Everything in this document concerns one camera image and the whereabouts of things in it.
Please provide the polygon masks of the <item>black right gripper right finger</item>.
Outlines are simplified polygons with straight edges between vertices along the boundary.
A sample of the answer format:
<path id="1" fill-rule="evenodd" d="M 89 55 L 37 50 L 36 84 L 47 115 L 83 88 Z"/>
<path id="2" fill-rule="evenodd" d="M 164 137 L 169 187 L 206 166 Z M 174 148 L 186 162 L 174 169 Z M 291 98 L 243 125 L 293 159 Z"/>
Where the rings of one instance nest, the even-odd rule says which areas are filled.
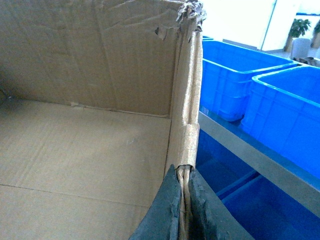
<path id="1" fill-rule="evenodd" d="M 192 240 L 252 240 L 197 169 L 189 175 Z"/>

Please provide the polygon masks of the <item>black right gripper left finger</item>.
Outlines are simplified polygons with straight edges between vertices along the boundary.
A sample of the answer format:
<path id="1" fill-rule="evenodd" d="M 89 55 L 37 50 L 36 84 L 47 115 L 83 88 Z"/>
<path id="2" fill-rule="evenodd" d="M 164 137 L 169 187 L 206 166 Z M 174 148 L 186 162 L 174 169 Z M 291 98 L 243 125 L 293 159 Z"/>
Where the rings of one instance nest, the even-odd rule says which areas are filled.
<path id="1" fill-rule="evenodd" d="M 146 215 L 129 237 L 130 240 L 177 240 L 181 186 L 172 164 Z"/>

